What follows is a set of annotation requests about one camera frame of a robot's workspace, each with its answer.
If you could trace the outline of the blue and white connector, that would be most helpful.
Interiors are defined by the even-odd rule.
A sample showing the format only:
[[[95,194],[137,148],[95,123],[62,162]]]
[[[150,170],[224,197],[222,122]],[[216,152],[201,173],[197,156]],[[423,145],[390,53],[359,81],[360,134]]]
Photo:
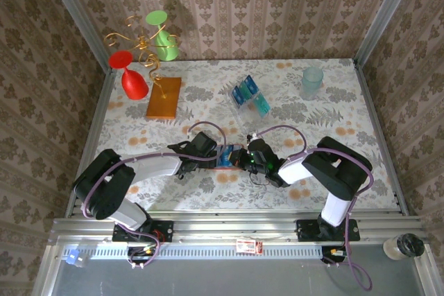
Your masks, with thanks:
[[[68,252],[65,262],[77,268],[82,268],[87,262],[87,255],[78,249],[72,249]]]

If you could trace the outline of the grey metal panel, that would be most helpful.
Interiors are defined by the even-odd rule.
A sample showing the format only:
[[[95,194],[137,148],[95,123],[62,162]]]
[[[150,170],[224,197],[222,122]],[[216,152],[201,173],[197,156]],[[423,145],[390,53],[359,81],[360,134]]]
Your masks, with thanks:
[[[430,296],[409,261],[362,262],[373,281],[363,291],[340,265],[296,260],[159,260],[132,269],[124,260],[61,263],[32,296]]]

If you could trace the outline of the red and white sticker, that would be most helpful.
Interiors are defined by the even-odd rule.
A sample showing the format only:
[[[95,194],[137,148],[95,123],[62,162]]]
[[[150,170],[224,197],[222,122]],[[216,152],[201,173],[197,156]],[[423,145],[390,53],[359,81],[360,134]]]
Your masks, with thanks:
[[[236,253],[263,255],[263,243],[254,239],[237,239]]]

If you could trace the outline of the black power connector block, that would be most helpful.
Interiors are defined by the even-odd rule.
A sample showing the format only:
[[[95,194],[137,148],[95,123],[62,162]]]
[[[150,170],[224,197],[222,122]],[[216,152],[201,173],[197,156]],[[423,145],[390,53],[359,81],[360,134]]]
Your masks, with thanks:
[[[347,252],[344,246],[323,246],[321,261],[326,264],[342,263],[347,258]]]
[[[136,267],[143,269],[158,255],[158,252],[159,247],[156,245],[129,247],[127,262],[129,262],[132,269],[135,269]]]

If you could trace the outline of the aluminium front rail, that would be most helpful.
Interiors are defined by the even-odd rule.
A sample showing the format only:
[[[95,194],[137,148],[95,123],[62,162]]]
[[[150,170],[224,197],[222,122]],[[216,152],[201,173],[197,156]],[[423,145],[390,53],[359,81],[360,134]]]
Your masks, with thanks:
[[[313,211],[290,210],[197,210],[153,211],[155,220],[173,221],[173,243],[183,245],[232,245],[238,238],[252,238],[267,245],[297,243],[296,222],[315,219]],[[396,211],[356,211],[361,243],[380,244],[398,234],[412,233],[422,239],[427,232],[417,216]],[[111,220],[86,219],[78,214],[57,218],[49,234],[50,245],[110,243],[114,223]]]

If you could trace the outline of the glass jar with dark lid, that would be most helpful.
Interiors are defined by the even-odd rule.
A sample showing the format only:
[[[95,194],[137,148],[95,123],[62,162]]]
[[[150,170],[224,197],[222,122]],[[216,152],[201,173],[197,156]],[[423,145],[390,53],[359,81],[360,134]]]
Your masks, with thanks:
[[[425,244],[415,234],[401,234],[386,240],[383,244],[383,251],[388,258],[399,261],[422,256]]]

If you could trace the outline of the clear acrylic card stand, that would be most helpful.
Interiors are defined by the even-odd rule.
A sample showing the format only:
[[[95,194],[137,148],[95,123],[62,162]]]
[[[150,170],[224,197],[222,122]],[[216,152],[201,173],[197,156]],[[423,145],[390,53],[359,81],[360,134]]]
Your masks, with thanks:
[[[232,97],[232,90],[234,89],[235,86],[239,87],[239,84],[244,81],[245,79],[239,81],[236,85],[234,85],[233,87],[229,88],[228,90],[228,100],[231,102],[232,105],[232,111],[234,112],[234,116],[237,118],[237,120],[240,122],[240,125],[247,128],[248,126],[251,125],[257,125],[260,121],[264,120],[268,114],[261,118],[256,110],[256,107],[253,104],[253,99],[254,97],[258,94],[261,93],[263,95],[263,93],[261,92],[260,88],[259,91],[253,95],[253,97],[249,100],[249,101],[245,101],[245,103],[242,106],[238,106],[233,97]]]

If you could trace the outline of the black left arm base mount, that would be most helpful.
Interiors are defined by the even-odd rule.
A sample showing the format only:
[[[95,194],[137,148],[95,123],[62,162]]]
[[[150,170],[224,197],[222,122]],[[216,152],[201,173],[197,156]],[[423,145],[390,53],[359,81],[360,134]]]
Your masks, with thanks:
[[[151,222],[144,223],[136,232],[150,234],[161,243],[171,243],[173,239],[173,221],[152,220]],[[114,242],[154,243],[152,238],[130,233],[119,225],[114,226],[112,240]]]

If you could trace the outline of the orange card holder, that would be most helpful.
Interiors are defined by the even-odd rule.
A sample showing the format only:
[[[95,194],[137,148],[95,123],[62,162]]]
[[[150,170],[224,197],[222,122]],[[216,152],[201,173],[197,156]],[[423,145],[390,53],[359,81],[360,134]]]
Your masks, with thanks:
[[[241,144],[228,144],[228,145],[234,145],[234,149],[233,150],[238,150],[238,149],[240,149],[240,148],[244,148],[244,146],[243,145],[241,145]],[[214,160],[211,164],[210,164],[210,170],[223,170],[223,171],[228,171],[228,170],[234,170],[234,169],[236,169],[236,167],[235,166],[233,166],[232,168],[221,168],[221,167],[218,167],[217,166],[217,162],[218,162],[218,159],[217,160]]]

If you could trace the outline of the aluminium frame post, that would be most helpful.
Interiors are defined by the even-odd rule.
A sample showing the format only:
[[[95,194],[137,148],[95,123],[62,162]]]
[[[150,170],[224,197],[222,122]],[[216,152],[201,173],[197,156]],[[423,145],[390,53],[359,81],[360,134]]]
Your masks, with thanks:
[[[103,44],[103,39],[97,33],[92,21],[87,15],[87,7],[80,0],[62,0],[81,35],[84,37],[97,62],[105,74],[109,74],[108,52]]]
[[[383,0],[354,58],[355,64],[358,67],[365,65],[400,2],[401,0]]]

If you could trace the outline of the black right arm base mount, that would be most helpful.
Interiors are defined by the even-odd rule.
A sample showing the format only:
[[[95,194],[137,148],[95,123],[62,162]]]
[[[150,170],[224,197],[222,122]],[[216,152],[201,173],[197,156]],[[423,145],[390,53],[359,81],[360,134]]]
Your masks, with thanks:
[[[319,222],[312,219],[297,220],[296,233],[298,240],[301,242],[344,242],[345,220],[338,227],[333,227],[328,223]]]

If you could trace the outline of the green plastic wine glass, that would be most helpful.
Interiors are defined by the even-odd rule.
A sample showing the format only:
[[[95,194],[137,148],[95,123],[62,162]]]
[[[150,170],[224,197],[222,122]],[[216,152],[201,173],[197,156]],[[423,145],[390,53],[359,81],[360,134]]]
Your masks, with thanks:
[[[151,46],[156,48],[157,56],[161,61],[173,61],[178,57],[180,39],[166,30],[168,14],[163,10],[155,10],[147,14],[145,20],[148,25],[156,26],[157,32],[149,37]]]

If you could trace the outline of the aluminium table side rail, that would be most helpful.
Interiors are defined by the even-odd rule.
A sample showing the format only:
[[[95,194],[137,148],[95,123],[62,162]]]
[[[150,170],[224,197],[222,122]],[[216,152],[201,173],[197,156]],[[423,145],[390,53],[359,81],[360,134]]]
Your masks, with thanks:
[[[409,209],[406,203],[406,200],[404,199],[402,188],[400,186],[398,176],[395,170],[395,166],[393,164],[393,160],[391,159],[389,147],[386,143],[386,140],[384,138],[384,133],[382,131],[381,123],[379,121],[377,110],[375,109],[373,99],[370,93],[370,90],[368,88],[365,75],[363,73],[363,70],[361,66],[357,63],[356,60],[352,60],[353,65],[355,67],[355,71],[357,73],[357,78],[361,87],[361,91],[364,97],[364,100],[366,102],[366,106],[368,109],[369,117],[371,119],[373,129],[375,131],[375,136],[379,145],[379,149],[381,152],[381,156],[384,162],[384,165],[386,167],[386,172],[388,175],[388,178],[391,182],[391,187],[394,192],[394,196],[396,197],[400,213],[404,216],[409,216]]]
[[[81,175],[81,173],[88,167],[89,163],[94,159],[94,154],[96,152],[96,147],[98,145],[101,134],[101,128],[103,126],[106,110],[110,101],[110,95],[114,88],[115,77],[116,73],[113,69],[111,69],[106,74],[105,80],[103,81],[103,86],[96,105],[75,180]]]

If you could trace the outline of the red plastic wine glass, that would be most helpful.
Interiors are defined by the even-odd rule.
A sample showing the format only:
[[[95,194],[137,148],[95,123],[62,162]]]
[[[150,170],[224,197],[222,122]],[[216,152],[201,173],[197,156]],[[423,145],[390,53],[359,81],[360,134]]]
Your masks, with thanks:
[[[109,57],[108,63],[113,69],[123,69],[121,77],[123,90],[130,100],[137,101],[148,95],[149,88],[139,72],[128,68],[132,61],[133,55],[130,51],[116,51]]]

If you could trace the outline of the clear bluish plastic cup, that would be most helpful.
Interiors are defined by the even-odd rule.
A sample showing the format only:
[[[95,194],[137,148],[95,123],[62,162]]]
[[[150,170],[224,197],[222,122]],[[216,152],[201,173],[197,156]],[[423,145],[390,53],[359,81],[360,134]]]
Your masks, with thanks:
[[[323,83],[324,73],[318,67],[307,67],[302,73],[300,87],[301,98],[307,101],[314,99]]]

